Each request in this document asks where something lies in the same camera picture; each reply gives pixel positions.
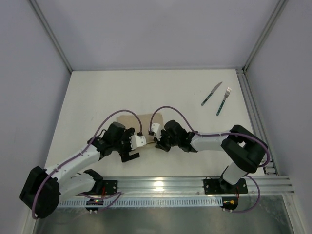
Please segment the left controller board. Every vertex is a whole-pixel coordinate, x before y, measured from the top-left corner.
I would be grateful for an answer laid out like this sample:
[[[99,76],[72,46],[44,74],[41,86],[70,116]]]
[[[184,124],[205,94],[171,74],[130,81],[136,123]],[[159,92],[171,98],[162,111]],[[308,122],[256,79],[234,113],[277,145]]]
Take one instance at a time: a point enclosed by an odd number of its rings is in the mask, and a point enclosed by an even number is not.
[[[85,209],[90,213],[97,214],[99,211],[99,208],[103,207],[104,201],[100,199],[89,199],[86,201]]]

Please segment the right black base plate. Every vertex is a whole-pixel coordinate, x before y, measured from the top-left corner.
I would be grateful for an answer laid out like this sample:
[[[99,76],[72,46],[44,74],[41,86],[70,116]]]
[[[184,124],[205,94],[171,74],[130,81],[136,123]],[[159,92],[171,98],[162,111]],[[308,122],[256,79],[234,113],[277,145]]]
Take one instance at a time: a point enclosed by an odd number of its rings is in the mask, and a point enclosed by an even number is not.
[[[221,178],[206,178],[203,180],[204,193],[206,195],[216,194],[247,194],[246,180],[241,178],[236,184],[231,185]]]

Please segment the controller board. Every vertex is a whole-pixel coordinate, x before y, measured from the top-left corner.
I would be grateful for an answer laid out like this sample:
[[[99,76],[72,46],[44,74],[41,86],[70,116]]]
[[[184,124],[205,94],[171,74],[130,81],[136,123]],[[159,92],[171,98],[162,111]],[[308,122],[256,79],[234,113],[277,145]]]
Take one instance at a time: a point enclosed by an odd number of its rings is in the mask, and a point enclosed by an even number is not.
[[[90,213],[97,214],[99,211],[99,208],[103,207],[104,201],[100,199],[89,199],[86,201],[85,209]]]
[[[230,213],[238,207],[238,199],[236,197],[223,197],[221,209],[222,211],[228,211]]]

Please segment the aluminium frame post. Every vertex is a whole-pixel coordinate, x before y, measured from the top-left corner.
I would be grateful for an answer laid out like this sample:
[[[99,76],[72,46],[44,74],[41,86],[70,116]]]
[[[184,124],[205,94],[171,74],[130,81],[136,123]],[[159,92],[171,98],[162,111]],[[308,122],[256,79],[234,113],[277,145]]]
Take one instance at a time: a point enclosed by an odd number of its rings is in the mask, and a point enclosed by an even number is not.
[[[59,55],[60,59],[62,60],[64,66],[66,67],[66,69],[68,70],[68,72],[70,74],[72,74],[73,72],[73,68],[69,62],[69,60],[67,59],[55,33],[53,32],[47,18],[44,15],[44,12],[41,10],[41,7],[39,6],[39,3],[37,0],[28,0],[27,1],[30,5],[30,7],[32,8],[32,10],[34,11],[36,17],[38,18],[41,26],[43,27],[44,31],[46,32],[49,40],[51,41],[53,47],[55,48],[57,54]]]
[[[264,45],[265,41],[270,35],[270,32],[273,30],[275,24],[277,23],[280,15],[282,14],[284,8],[286,7],[288,0],[278,0],[276,6],[274,7],[272,13],[270,14],[263,30],[260,33],[255,45],[253,46],[245,65],[243,66],[242,70],[244,73],[248,71],[252,62],[254,61],[256,55],[259,53],[260,49]]]

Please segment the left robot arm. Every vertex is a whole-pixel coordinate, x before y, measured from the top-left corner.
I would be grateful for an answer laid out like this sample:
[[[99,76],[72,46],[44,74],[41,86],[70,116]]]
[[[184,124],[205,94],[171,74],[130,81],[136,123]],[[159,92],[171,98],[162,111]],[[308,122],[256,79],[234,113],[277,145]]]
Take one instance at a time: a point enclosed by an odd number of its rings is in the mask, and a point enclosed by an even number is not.
[[[60,202],[76,195],[102,195],[106,182],[88,166],[113,152],[119,153],[122,162],[136,159],[139,153],[131,152],[145,145],[143,133],[113,122],[103,136],[93,136],[73,156],[48,168],[33,168],[19,198],[31,209],[33,219],[43,219],[53,213]]]

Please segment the right aluminium frame post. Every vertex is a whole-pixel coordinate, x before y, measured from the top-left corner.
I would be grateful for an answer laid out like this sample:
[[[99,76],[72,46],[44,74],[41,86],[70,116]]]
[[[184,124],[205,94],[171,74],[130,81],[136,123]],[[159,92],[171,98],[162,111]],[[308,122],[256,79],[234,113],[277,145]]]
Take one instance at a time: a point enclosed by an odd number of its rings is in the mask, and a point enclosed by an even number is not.
[[[264,45],[265,41],[270,35],[270,32],[273,30],[275,24],[277,23],[280,15],[282,14],[284,8],[286,7],[288,0],[278,0],[276,6],[274,7],[272,13],[270,14],[263,30],[260,33],[255,45],[253,46],[245,65],[243,66],[242,70],[244,73],[248,71],[252,62],[254,61],[256,55],[259,53],[260,49]]]

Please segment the front aluminium rail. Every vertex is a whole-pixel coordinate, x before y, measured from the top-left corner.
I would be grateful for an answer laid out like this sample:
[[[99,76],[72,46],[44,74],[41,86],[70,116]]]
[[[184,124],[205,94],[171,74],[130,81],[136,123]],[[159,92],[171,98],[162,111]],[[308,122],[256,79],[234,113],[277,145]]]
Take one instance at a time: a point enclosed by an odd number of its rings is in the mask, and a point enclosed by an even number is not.
[[[217,177],[104,177],[103,180],[117,180],[117,192],[126,196],[192,196],[206,195],[203,180]],[[294,188],[287,176],[249,176],[246,180],[247,195],[294,194]],[[208,196],[226,196],[216,194]]]

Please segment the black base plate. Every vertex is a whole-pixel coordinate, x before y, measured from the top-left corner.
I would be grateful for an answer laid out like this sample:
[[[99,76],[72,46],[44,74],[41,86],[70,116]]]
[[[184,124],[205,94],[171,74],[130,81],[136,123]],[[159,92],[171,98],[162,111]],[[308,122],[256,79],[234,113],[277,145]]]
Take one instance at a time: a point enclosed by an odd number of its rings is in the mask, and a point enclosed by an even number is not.
[[[231,185],[221,178],[206,178],[203,180],[204,193],[206,195],[216,194],[247,194],[246,180],[241,178],[236,184]]]
[[[110,196],[117,192],[117,180],[101,180],[95,182],[93,188],[88,192],[83,192],[89,196]]]

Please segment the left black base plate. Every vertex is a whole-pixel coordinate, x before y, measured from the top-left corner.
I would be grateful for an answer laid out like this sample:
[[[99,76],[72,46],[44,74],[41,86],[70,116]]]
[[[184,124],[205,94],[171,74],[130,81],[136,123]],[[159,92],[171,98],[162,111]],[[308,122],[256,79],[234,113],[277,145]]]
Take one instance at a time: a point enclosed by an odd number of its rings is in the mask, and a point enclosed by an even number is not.
[[[117,180],[101,180],[95,182],[93,188],[88,192],[83,192],[89,196],[110,196],[117,192]]]

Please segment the right controller board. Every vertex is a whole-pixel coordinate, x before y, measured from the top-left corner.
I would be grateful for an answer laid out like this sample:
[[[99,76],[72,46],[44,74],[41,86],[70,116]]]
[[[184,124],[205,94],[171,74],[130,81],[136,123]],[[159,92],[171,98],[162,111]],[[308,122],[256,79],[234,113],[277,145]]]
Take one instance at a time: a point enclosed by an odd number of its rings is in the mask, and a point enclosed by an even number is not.
[[[236,197],[223,197],[221,209],[222,211],[228,211],[230,213],[238,207],[238,199]]]

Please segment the right aluminium side rail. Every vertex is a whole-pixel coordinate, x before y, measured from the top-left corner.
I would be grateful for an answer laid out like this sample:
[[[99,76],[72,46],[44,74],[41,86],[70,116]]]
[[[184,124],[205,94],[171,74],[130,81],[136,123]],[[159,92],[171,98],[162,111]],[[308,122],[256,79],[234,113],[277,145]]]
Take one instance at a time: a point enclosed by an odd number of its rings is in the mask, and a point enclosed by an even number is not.
[[[242,68],[236,69],[236,74],[237,74],[237,78],[238,78],[238,81],[240,84],[242,95],[244,97],[244,101],[245,101],[247,112],[248,112],[249,119],[251,122],[252,130],[253,130],[254,134],[258,138],[263,140],[269,147],[270,146],[269,141],[268,141],[268,138],[266,136],[263,123],[260,119],[260,113],[259,113],[259,110],[257,108],[256,101],[254,99],[251,87],[250,87],[249,82],[247,80],[247,76],[246,76],[246,74]],[[269,147],[269,153],[270,153],[271,157],[270,157],[270,160],[268,161],[268,163],[266,164],[266,166],[263,167],[263,171],[267,175],[279,176],[279,173],[278,173],[278,170],[277,170],[277,167],[275,165],[274,158],[273,158],[273,153],[272,153],[270,147]]]

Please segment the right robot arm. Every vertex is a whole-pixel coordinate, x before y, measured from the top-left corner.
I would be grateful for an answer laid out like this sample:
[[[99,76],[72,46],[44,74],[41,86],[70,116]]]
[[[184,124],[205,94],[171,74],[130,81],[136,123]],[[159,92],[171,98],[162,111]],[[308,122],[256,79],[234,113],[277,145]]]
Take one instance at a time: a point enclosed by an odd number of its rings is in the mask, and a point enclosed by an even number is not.
[[[164,127],[153,123],[149,135],[154,137],[156,148],[166,152],[175,146],[188,153],[224,151],[232,160],[217,183],[224,193],[234,192],[242,177],[257,171],[264,156],[270,158],[267,144],[241,125],[234,125],[227,132],[209,134],[187,132],[171,120]]]

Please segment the beige cloth napkin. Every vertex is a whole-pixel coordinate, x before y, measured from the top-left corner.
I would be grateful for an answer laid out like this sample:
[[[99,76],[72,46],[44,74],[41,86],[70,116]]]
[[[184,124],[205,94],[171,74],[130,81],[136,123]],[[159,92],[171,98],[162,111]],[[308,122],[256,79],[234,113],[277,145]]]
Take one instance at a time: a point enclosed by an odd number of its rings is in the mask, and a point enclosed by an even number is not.
[[[149,131],[149,125],[150,125],[150,119],[152,117],[152,114],[144,114],[144,115],[138,115],[138,118],[141,120],[142,123],[142,133],[146,137],[147,144],[153,143],[153,136],[150,136],[148,134]],[[137,118],[134,115],[121,115],[117,117],[117,122],[123,124],[126,129],[134,128],[135,132],[138,133],[140,131],[140,124]],[[163,116],[161,113],[156,113],[152,123],[158,123],[161,126],[164,125]]]

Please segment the left aluminium frame post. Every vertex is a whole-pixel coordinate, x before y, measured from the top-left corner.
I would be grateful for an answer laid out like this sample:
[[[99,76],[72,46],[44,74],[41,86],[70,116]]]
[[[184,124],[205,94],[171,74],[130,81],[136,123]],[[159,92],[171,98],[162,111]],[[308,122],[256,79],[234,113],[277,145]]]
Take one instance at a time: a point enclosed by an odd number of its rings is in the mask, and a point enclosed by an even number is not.
[[[44,15],[44,12],[41,10],[41,7],[39,6],[39,3],[37,0],[28,0],[27,1],[30,5],[30,7],[32,8],[32,10],[34,11],[36,17],[38,18],[41,26],[43,27],[44,31],[46,32],[49,40],[51,41],[53,47],[55,48],[57,54],[59,55],[60,59],[62,60],[64,66],[66,67],[66,69],[68,70],[68,72],[70,74],[72,74],[73,72],[73,68],[69,62],[69,60],[67,59],[55,33],[53,32],[47,18]]]

